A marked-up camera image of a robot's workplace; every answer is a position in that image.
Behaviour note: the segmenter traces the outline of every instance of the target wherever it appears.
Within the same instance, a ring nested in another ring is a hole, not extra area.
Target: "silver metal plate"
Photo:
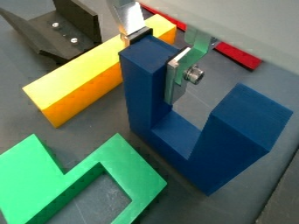
[[[144,16],[139,3],[132,2],[116,7],[112,2],[107,0],[107,4],[116,20],[118,29],[126,36],[146,27]]]

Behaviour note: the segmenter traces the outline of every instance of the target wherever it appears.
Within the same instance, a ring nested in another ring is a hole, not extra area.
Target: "hex bolt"
[[[51,27],[52,27],[54,30],[59,30],[62,28],[60,23],[54,23],[51,25]]]
[[[205,72],[195,65],[186,71],[183,78],[187,81],[190,81],[194,85],[198,85],[201,83],[203,76],[205,76]]]
[[[78,38],[72,38],[72,39],[70,40],[70,42],[71,42],[71,44],[72,44],[74,46],[76,46],[76,45],[79,44],[79,39],[78,39]]]

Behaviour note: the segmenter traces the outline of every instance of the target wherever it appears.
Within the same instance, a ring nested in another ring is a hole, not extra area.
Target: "metal clamp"
[[[218,44],[218,40],[207,33],[188,25],[184,40],[192,45],[187,47],[167,64],[164,101],[172,105],[183,96],[187,81],[198,85],[205,72],[195,63]]]

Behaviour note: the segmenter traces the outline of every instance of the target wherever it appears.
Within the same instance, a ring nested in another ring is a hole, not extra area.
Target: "white surface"
[[[298,0],[139,0],[299,74]]]

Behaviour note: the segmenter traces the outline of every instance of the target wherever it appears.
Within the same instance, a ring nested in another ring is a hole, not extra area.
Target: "metal bracket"
[[[24,20],[0,8],[0,15],[31,48],[58,63],[67,63],[102,44],[99,15],[79,0],[52,0],[56,10]]]
[[[146,27],[142,7],[135,0],[107,0],[107,5],[126,46],[132,45],[146,35],[154,34],[154,30]]]
[[[192,45],[178,53],[176,57],[167,64],[164,101],[172,105],[183,96],[187,87],[187,81],[198,85],[205,72],[195,63],[215,46],[218,40],[207,33],[197,30],[191,25],[187,26],[184,34],[186,42]]]

